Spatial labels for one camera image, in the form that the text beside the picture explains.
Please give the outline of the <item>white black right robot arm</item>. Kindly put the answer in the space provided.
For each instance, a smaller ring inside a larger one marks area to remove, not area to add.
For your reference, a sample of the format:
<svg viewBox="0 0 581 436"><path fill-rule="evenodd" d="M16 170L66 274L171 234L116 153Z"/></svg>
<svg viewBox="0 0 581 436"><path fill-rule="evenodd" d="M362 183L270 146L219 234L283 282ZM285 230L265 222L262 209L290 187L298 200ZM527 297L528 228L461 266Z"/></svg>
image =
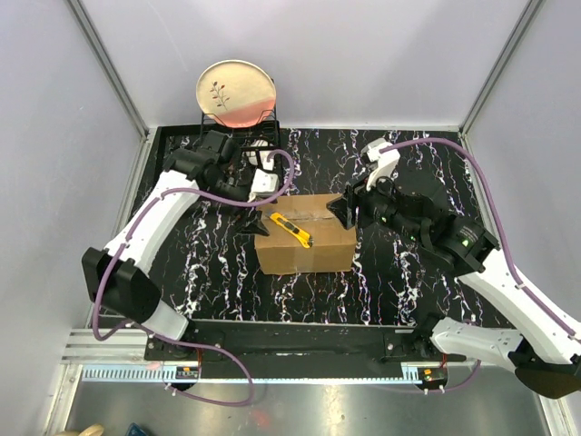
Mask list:
<svg viewBox="0 0 581 436"><path fill-rule="evenodd" d="M560 399L580 389L580 343L562 314L547 314L540 293L518 282L497 238L478 221L453 213L443 188L427 176L362 177L327 209L345 229L381 225L417 245L425 261L493 304L509 329L489 329L431 314L404 336L403 350L420 359L455 354L513 372L539 395Z"/></svg>

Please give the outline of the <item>brown cardboard express box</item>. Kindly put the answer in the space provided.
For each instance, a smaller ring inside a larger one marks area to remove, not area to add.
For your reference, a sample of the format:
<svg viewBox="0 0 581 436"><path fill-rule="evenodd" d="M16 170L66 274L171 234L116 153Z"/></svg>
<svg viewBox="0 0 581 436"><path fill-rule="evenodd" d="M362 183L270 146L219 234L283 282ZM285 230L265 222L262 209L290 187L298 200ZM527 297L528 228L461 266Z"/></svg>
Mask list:
<svg viewBox="0 0 581 436"><path fill-rule="evenodd" d="M327 209L337 193L281 196L263 205L261 223L268 234L256 235L261 271L269 275L343 273L350 270L356 231L344 229Z"/></svg>

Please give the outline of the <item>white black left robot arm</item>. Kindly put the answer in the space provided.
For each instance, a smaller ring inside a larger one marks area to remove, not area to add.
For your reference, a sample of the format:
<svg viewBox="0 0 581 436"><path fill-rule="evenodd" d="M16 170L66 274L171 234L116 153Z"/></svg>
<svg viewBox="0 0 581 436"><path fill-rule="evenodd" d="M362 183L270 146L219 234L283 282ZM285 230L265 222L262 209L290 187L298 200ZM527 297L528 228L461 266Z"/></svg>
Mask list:
<svg viewBox="0 0 581 436"><path fill-rule="evenodd" d="M128 224L101 250L90 247L82 266L94 304L92 324L102 309L117 312L164 339L175 359L189 358L196 338L187 319L162 299L150 278L153 261L180 218L203 193L228 204L252 203L279 188L268 151L244 152L229 135L206 134L193 149L170 154L150 195Z"/></svg>

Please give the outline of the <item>yellow utility knife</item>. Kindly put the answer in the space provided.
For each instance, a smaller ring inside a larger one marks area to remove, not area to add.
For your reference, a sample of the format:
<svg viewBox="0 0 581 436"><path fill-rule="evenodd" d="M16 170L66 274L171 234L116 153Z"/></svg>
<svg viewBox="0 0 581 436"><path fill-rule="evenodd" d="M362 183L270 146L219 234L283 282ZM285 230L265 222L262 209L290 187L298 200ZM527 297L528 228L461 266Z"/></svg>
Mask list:
<svg viewBox="0 0 581 436"><path fill-rule="evenodd" d="M301 229L297 224L291 222L281 213L269 213L269 218L274 223L283 228L287 233L297 239L303 248L309 249L313 246L312 236L308 232Z"/></svg>

